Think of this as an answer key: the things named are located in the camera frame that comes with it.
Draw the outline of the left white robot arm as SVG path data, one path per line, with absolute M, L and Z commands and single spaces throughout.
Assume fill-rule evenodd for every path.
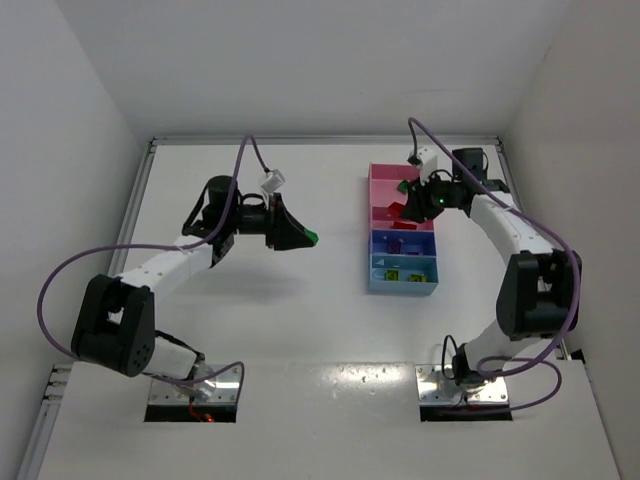
M 203 353 L 156 327 L 156 305 L 187 280 L 216 266 L 236 235 L 261 235 L 273 251 L 312 248 L 317 235 L 278 193 L 240 193 L 225 175 L 211 178 L 169 249 L 115 277 L 86 287 L 71 340 L 79 359 L 127 377 L 140 374 L 189 385 L 203 379 Z

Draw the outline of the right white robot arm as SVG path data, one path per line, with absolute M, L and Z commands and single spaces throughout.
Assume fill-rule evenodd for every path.
M 518 215 L 506 183 L 489 178 L 481 149 L 456 149 L 452 155 L 451 170 L 439 168 L 428 148 L 409 157 L 418 176 L 407 183 L 401 216 L 421 223 L 447 209 L 461 210 L 505 263 L 494 321 L 455 349 L 452 379 L 462 386 L 483 383 L 527 348 L 551 340 L 563 327 L 574 328 L 574 284 L 582 265 L 576 253 L 558 249 Z

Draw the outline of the red rounded lego brick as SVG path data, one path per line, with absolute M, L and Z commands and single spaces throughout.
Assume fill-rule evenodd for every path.
M 398 202 L 393 202 L 387 207 L 387 213 L 391 218 L 401 218 L 405 206 Z

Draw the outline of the purple rounded lego brick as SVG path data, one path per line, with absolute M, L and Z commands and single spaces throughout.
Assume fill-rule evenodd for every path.
M 399 239 L 390 240 L 388 243 L 389 254 L 401 254 L 403 241 Z

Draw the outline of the small green lego brick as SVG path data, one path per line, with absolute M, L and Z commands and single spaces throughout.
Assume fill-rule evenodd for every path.
M 311 231 L 311 230 L 306 229 L 306 230 L 305 230 L 305 234 L 306 234 L 307 238 L 308 238 L 308 239 L 309 239 L 309 240 L 310 240 L 314 245 L 316 245 L 316 244 L 318 243 L 318 241 L 319 241 L 319 237 L 318 237 L 318 235 L 317 235 L 314 231 Z

